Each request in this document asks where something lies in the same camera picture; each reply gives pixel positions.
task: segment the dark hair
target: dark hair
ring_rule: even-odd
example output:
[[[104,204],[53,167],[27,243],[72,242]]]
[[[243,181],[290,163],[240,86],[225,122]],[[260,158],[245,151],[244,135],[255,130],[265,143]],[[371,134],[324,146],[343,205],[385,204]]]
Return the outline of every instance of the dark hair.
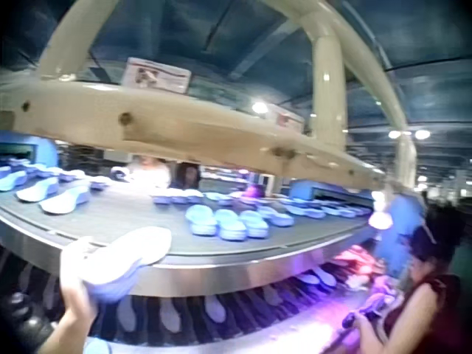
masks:
[[[195,168],[197,170],[197,178],[195,179],[193,185],[189,187],[194,190],[198,189],[201,180],[200,168],[197,164],[191,164],[189,162],[182,162],[181,164],[178,164],[176,169],[176,176],[171,185],[172,188],[184,188],[187,168]]]
[[[461,213],[452,206],[430,208],[425,223],[416,228],[412,241],[412,255],[423,262],[435,258],[449,263],[464,234]]]

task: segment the label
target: label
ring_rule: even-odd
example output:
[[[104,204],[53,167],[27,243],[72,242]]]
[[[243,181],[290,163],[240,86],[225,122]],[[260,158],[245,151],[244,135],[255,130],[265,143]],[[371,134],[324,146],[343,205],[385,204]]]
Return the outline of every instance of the label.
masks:
[[[158,89],[185,94],[191,75],[192,73],[186,69],[150,60],[129,58],[121,84],[137,89]]]

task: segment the sign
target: sign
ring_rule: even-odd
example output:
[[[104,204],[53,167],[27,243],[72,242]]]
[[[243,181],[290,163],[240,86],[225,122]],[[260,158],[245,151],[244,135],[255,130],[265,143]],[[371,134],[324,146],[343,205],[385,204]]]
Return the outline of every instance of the sign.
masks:
[[[291,131],[303,133],[303,126],[305,124],[303,117],[279,107],[278,105],[270,104],[267,106],[268,112],[265,114],[267,120],[281,127],[290,129]]]
[[[137,89],[158,89],[185,94],[191,72],[150,60],[129,58],[121,84]]]

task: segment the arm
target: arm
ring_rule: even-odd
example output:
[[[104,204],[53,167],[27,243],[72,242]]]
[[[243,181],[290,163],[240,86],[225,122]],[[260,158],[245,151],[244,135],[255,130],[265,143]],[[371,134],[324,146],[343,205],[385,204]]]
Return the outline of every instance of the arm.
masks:
[[[372,325],[358,316],[362,354],[411,354],[427,333],[437,312],[437,295],[428,284],[421,285],[398,318],[385,346]]]
[[[83,237],[68,245],[60,254],[60,290],[66,312],[38,354],[82,354],[92,323],[97,315],[82,280],[80,264],[89,247]]]

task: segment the red top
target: red top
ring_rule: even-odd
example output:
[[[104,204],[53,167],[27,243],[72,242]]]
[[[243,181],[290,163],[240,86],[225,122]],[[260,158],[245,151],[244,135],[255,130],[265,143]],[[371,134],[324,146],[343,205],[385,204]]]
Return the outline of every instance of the red top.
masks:
[[[412,297],[412,294],[422,284],[429,284],[431,289],[438,295],[439,311],[431,323],[430,330],[412,354],[466,353],[464,351],[464,338],[455,311],[460,295],[460,280],[455,275],[445,274],[429,277],[413,288],[406,295],[403,304],[390,312],[385,318],[385,333],[387,336],[390,336],[393,326]]]

